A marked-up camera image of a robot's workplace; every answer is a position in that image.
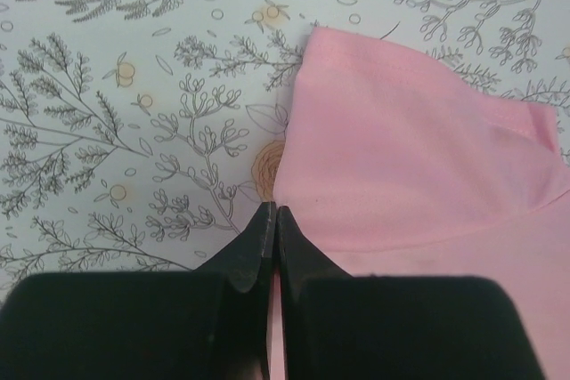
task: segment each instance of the pink cloth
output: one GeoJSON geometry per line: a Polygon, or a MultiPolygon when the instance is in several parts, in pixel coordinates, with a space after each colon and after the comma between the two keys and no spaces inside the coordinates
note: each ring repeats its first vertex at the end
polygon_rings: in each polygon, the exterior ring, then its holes
{"type": "Polygon", "coordinates": [[[553,108],[478,93],[403,46],[315,29],[278,205],[351,274],[496,280],[550,379],[570,378],[569,190],[553,108]]]}

